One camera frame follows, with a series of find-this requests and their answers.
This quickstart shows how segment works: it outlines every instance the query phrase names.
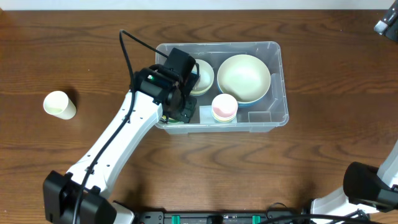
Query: green connector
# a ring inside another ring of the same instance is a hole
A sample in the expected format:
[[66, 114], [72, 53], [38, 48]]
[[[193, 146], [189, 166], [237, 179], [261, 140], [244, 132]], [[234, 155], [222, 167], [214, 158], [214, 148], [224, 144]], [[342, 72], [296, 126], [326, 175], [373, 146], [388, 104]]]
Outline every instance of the green connector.
[[261, 222], [261, 217], [259, 215], [253, 215], [253, 224], [259, 224]]
[[172, 215], [172, 224], [180, 224], [180, 216]]

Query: pink bowl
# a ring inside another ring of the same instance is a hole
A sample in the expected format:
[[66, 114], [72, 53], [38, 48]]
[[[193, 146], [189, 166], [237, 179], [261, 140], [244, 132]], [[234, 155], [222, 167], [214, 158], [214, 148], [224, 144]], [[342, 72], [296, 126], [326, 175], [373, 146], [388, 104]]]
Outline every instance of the pink bowl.
[[238, 102], [229, 94], [220, 94], [211, 103], [211, 110], [221, 118], [230, 118], [236, 115]]

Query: white wall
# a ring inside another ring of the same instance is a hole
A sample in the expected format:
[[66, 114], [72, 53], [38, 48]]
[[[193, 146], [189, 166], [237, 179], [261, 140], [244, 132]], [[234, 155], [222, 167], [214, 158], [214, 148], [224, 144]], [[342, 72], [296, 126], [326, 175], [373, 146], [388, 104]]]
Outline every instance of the white wall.
[[388, 9], [394, 0], [0, 0], [4, 10]]

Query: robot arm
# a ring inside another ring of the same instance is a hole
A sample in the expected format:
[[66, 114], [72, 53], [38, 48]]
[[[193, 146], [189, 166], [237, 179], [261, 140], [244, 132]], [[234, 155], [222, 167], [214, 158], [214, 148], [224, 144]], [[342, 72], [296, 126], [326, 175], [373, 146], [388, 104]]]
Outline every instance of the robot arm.
[[[68, 173], [73, 174], [72, 180], [74, 182], [81, 184], [83, 181], [87, 167], [124, 119], [126, 111], [131, 104], [131, 96], [131, 92], [127, 93], [119, 112], [95, 142], [93, 147], [75, 165], [69, 168]], [[95, 165], [87, 181], [87, 189], [92, 189], [94, 186], [97, 186], [101, 189], [100, 195], [102, 197], [108, 198], [111, 195], [114, 183], [132, 152], [146, 132], [148, 132], [163, 115], [162, 104], [157, 105], [153, 103], [153, 100], [151, 96], [139, 91], [136, 92], [135, 104], [130, 121], [122, 128], [120, 133], [98, 160], [97, 165]]]
[[398, 42], [398, 1], [394, 1], [383, 18], [376, 24], [374, 31]]
[[[388, 212], [398, 208], [398, 141], [380, 168], [352, 163], [345, 174], [344, 186], [311, 203], [311, 214], [348, 216]], [[314, 219], [317, 224], [330, 220]]]
[[[152, 65], [134, 74], [131, 88], [134, 85], [135, 94], [127, 93], [119, 112], [94, 146], [65, 175], [52, 171], [47, 176], [43, 192], [48, 221], [132, 222], [134, 214], [130, 210], [106, 200], [121, 169], [139, 141], [163, 115], [188, 123], [196, 107], [197, 100], [190, 96], [200, 75], [191, 72], [195, 59], [179, 49], [172, 49], [165, 57], [164, 65]], [[130, 117], [123, 123], [126, 114]]]

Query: cable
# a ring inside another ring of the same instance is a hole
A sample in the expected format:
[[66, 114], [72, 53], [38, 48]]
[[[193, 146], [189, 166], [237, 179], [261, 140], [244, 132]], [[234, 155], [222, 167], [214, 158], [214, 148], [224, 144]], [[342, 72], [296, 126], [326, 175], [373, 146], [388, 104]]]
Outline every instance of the cable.
[[301, 219], [310, 220], [313, 218], [336, 220], [336, 221], [347, 222], [347, 223], [351, 223], [351, 224], [380, 224], [378, 222], [372, 222], [369, 220], [359, 220], [359, 219], [355, 219], [355, 218], [339, 217], [339, 216], [334, 216], [334, 215], [317, 215], [317, 214], [291, 215], [291, 216], [283, 216], [283, 217], [278, 217], [278, 218], [271, 218], [266, 221], [260, 222], [258, 224], [269, 224], [269, 223], [275, 223], [275, 222], [284, 221], [284, 220], [301, 220]]
[[166, 54], [164, 54], [164, 53], [162, 53], [162, 52], [156, 50], [155, 48], [153, 48], [153, 47], [147, 45], [147, 44], [144, 43], [143, 41], [139, 40], [137, 37], [134, 37], [132, 34], [129, 34], [127, 31], [125, 31], [125, 30], [120, 30], [120, 34], [122, 34], [122, 33], [128, 35], [131, 39], [133, 39], [133, 40], [137, 41], [138, 43], [144, 45], [145, 47], [147, 47], [147, 48], [153, 50], [154, 52], [160, 54], [161, 56], [163, 56], [163, 57], [165, 57], [165, 58], [168, 58], [168, 56], [167, 56]]
[[129, 75], [130, 75], [130, 91], [131, 91], [131, 104], [130, 104], [130, 108], [127, 112], [127, 114], [125, 115], [122, 123], [119, 125], [119, 127], [115, 130], [115, 132], [112, 134], [112, 136], [106, 141], [106, 143], [104, 144], [104, 146], [101, 148], [101, 150], [99, 150], [99, 152], [97, 153], [97, 155], [95, 156], [95, 158], [93, 159], [93, 161], [91, 162], [90, 166], [87, 168], [86, 174], [83, 178], [83, 181], [81, 182], [80, 185], [80, 189], [76, 198], [76, 204], [75, 204], [75, 209], [73, 211], [73, 220], [72, 223], [73, 224], [77, 224], [77, 216], [79, 214], [79, 209], [80, 209], [80, 205], [81, 205], [81, 201], [83, 200], [83, 193], [85, 191], [85, 186], [87, 184], [88, 178], [92, 172], [92, 170], [94, 169], [95, 164], [98, 162], [98, 159], [101, 157], [102, 153], [104, 153], [104, 151], [106, 150], [106, 148], [112, 143], [113, 139], [119, 134], [120, 130], [122, 130], [122, 128], [124, 127], [124, 125], [130, 120], [130, 116], [132, 113], [132, 109], [134, 107], [134, 98], [135, 98], [135, 91], [134, 91], [134, 85], [133, 85], [133, 80], [134, 80], [134, 73], [132, 72], [132, 67], [131, 67], [131, 63], [130, 63], [130, 59], [129, 56], [127, 54], [127, 50], [126, 47], [124, 46], [124, 42], [123, 42], [123, 35], [122, 34], [126, 34], [127, 36], [129, 36], [130, 38], [132, 38], [133, 40], [137, 41], [138, 43], [144, 45], [145, 47], [153, 50], [154, 52], [157, 52], [158, 54], [164, 56], [167, 58], [166, 54], [163, 54], [162, 52], [154, 49], [153, 47], [147, 45], [146, 43], [142, 42], [141, 40], [137, 39], [136, 37], [134, 37], [133, 35], [129, 34], [128, 32], [126, 32], [125, 30], [120, 30], [119, 31], [119, 41], [120, 41], [120, 46], [122, 47], [122, 51], [123, 51], [123, 55], [124, 58], [126, 59], [126, 63], [127, 63], [127, 67], [129, 69]]
[[199, 64], [198, 63], [195, 63], [195, 65], [197, 66], [197, 73], [198, 73], [198, 75], [199, 75], [199, 78], [200, 78], [200, 73], [199, 73]]
[[266, 218], [269, 219], [269, 217], [268, 217], [268, 212], [269, 212], [270, 209], [272, 209], [272, 208], [275, 207], [276, 205], [282, 205], [282, 206], [284, 206], [285, 208], [287, 208], [287, 206], [286, 206], [284, 203], [275, 202], [275, 203], [273, 203], [272, 205], [270, 205], [270, 206], [268, 207], [268, 209], [266, 210]]

